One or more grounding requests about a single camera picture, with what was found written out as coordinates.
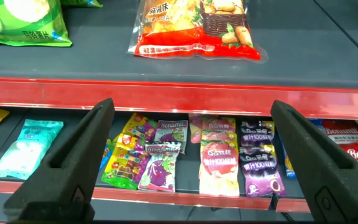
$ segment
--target store shelf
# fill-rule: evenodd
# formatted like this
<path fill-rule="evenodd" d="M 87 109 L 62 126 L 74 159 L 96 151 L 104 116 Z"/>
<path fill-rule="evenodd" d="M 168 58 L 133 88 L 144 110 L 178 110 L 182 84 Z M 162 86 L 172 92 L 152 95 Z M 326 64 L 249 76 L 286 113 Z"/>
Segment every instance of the store shelf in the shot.
<path fill-rule="evenodd" d="M 134 57 L 139 1 L 102 2 L 65 10 L 71 48 L 0 45 L 1 106 L 89 109 L 112 97 L 117 110 L 270 116 L 277 99 L 307 117 L 358 119 L 358 48 L 313 0 L 249 1 L 265 64 Z"/>
<path fill-rule="evenodd" d="M 63 121 L 65 127 L 58 135 L 50 151 L 54 150 L 53 146 L 59 145 L 75 128 L 81 118 L 84 117 L 87 111 L 83 110 L 52 110 L 52 109 L 30 109 L 24 116 L 25 119 L 40 119 L 40 120 L 55 120 Z M 132 113 L 117 112 L 109 133 L 110 138 L 118 135 Z M 179 113 L 143 113 L 143 115 L 152 119 L 166 119 L 166 120 L 180 120 L 188 119 L 187 114 Z M 8 147 L 17 139 L 24 119 L 13 129 L 12 133 L 4 141 L 0 148 L 0 158 L 6 152 Z M 207 206 L 207 207 L 221 207 L 221 208 L 249 208 L 249 209 L 269 209 L 271 198 L 248 198 L 244 197 L 244 176 L 241 172 L 238 175 L 239 187 L 241 197 L 213 197 L 198 194 L 199 180 L 198 170 L 200 168 L 200 145 L 192 144 L 190 142 L 190 135 L 188 135 L 186 155 L 179 155 L 176 166 L 176 191 L 175 194 L 164 192 L 147 192 L 140 190 L 122 190 L 115 189 L 113 186 L 102 181 L 101 175 L 103 170 L 99 173 L 96 181 L 93 198 L 105 200 L 123 200 L 131 202 L 149 202 L 149 203 L 163 203 L 171 205 L 192 205 L 192 206 Z M 13 193 L 22 183 L 21 180 L 6 177 L 0 178 L 0 193 Z"/>
<path fill-rule="evenodd" d="M 315 0 L 358 45 L 358 1 Z"/>

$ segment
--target gummy candy bag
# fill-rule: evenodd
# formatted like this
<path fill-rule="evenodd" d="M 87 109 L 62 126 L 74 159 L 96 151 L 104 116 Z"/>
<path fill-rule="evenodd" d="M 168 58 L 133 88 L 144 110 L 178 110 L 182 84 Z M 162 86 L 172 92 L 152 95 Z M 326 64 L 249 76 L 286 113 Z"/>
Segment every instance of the gummy candy bag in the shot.
<path fill-rule="evenodd" d="M 239 196 L 237 142 L 201 140 L 200 194 Z"/>
<path fill-rule="evenodd" d="M 175 164 L 181 149 L 180 142 L 146 143 L 152 157 L 139 182 L 141 190 L 175 192 Z"/>
<path fill-rule="evenodd" d="M 181 142 L 180 152 L 185 153 L 188 121 L 158 121 L 154 141 Z"/>
<path fill-rule="evenodd" d="M 38 168 L 62 127 L 61 121 L 26 119 L 17 141 L 0 159 L 0 177 L 10 175 L 27 180 Z"/>
<path fill-rule="evenodd" d="M 118 135 L 116 147 L 104 170 L 102 181 L 123 189 L 137 189 L 150 155 L 145 141 L 128 134 Z"/>
<path fill-rule="evenodd" d="M 157 123 L 154 120 L 134 113 L 124 126 L 122 133 L 151 141 L 154 139 L 156 130 Z"/>

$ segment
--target shelf surface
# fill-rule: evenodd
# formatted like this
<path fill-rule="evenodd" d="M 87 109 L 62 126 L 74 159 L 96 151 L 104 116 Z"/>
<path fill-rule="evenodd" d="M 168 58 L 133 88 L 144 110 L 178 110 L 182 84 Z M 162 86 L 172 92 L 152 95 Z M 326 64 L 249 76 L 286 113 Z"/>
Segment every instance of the shelf surface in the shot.
<path fill-rule="evenodd" d="M 118 110 L 270 116 L 278 99 L 307 117 L 358 119 L 358 48 L 313 0 L 249 1 L 265 64 L 134 57 L 139 1 L 102 2 L 65 9 L 71 48 L 0 45 L 0 106 L 89 109 L 112 97 Z"/>

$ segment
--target purple candy bag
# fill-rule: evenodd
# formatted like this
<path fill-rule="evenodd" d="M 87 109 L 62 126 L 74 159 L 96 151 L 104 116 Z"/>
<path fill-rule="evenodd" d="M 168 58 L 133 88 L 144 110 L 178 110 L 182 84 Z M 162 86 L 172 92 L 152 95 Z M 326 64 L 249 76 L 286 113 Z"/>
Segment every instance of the purple candy bag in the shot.
<path fill-rule="evenodd" d="M 240 165 L 246 177 L 246 195 L 261 197 L 275 193 L 285 196 L 285 188 L 277 170 L 277 157 L 272 140 L 273 121 L 243 121 L 241 124 Z"/>
<path fill-rule="evenodd" d="M 175 164 L 180 152 L 180 142 L 155 142 L 145 145 L 151 155 L 138 188 L 175 192 Z"/>

